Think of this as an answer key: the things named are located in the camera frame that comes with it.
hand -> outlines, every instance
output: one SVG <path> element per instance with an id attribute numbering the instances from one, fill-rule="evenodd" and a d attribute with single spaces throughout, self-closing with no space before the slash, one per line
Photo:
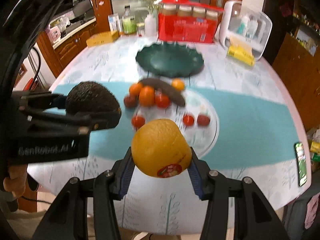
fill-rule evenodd
<path id="1" fill-rule="evenodd" d="M 4 189 L 12 192 L 12 195 L 16 198 L 21 197 L 26 190 L 27 168 L 27 164 L 9 167 L 10 177 L 6 177 L 3 181 Z"/>

black cable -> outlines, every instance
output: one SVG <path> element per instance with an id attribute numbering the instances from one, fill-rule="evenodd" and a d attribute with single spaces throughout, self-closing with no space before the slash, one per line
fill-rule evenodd
<path id="1" fill-rule="evenodd" d="M 52 204 L 51 202 L 48 202 L 48 201 L 45 201 L 45 200 L 38 200 L 38 199 L 28 198 L 28 197 L 24 197 L 24 196 L 21 196 L 21 198 L 23 198 L 25 200 L 28 200 L 28 201 L 41 202 L 41 203 L 46 203 L 46 204 L 49 204 L 49 205 Z"/>
<path id="2" fill-rule="evenodd" d="M 38 67 L 38 69 L 37 69 L 37 72 L 36 72 L 36 74 L 35 74 L 35 77 L 33 78 L 32 83 L 31 83 L 31 85 L 30 85 L 30 87 L 29 87 L 29 90 L 31 90 L 33 84 L 35 83 L 35 81 L 36 81 L 36 79 L 37 79 L 37 77 L 38 77 L 38 75 L 39 75 L 40 67 L 41 67 L 41 57 L 40 57 L 40 53 L 39 53 L 39 51 L 38 51 L 35 47 L 32 47 L 32 49 L 36 52 L 36 54 L 37 54 L 37 56 L 38 56 L 38 58 L 39 58 L 39 67 Z"/>

orange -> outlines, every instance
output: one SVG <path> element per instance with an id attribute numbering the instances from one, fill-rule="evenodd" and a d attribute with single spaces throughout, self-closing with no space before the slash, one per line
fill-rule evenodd
<path id="1" fill-rule="evenodd" d="M 129 94 L 131 96 L 137 97 L 140 94 L 140 91 L 141 91 L 142 88 L 143 88 L 143 85 L 140 82 L 136 83 L 136 84 L 132 84 L 129 87 Z"/>
<path id="2" fill-rule="evenodd" d="M 179 90 L 179 91 L 184 90 L 184 82 L 183 82 L 181 79 L 179 79 L 179 78 L 173 79 L 171 85 L 172 85 L 176 90 Z"/>
<path id="3" fill-rule="evenodd" d="M 179 127 L 169 119 L 156 119 L 143 125 L 133 136 L 131 153 L 139 170 L 156 178 L 180 174 L 192 158 Z"/>
<path id="4" fill-rule="evenodd" d="M 143 87 L 139 94 L 139 102 L 141 106 L 153 106 L 155 104 L 155 89 L 149 86 Z"/>

avocado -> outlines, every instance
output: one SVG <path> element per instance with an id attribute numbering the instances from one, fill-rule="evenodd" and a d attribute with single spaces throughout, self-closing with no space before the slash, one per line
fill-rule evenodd
<path id="1" fill-rule="evenodd" d="M 67 114 L 113 111 L 120 111 L 117 99 L 108 89 L 97 82 L 79 83 L 71 89 L 66 99 Z"/>

metal bolt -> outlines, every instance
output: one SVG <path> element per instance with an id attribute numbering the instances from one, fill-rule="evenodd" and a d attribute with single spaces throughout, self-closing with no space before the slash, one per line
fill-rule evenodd
<path id="1" fill-rule="evenodd" d="M 76 184 L 77 182 L 78 182 L 78 178 L 76 178 L 76 177 L 73 177 L 73 178 L 71 178 L 70 180 L 69 180 L 69 182 L 71 183 L 71 184 Z"/>
<path id="2" fill-rule="evenodd" d="M 81 126 L 78 128 L 78 134 L 88 134 L 89 128 L 86 126 Z"/>
<path id="3" fill-rule="evenodd" d="M 216 170 L 211 170 L 211 171 L 209 171 L 209 175 L 212 177 L 216 177 L 219 175 L 219 172 L 217 172 Z"/>
<path id="4" fill-rule="evenodd" d="M 252 179 L 249 178 L 249 177 L 245 177 L 245 178 L 243 179 L 243 181 L 244 181 L 246 184 L 251 184 L 251 183 L 252 183 Z"/>
<path id="5" fill-rule="evenodd" d="M 113 175 L 113 172 L 111 170 L 106 170 L 103 174 L 106 175 L 107 177 L 110 177 Z"/>

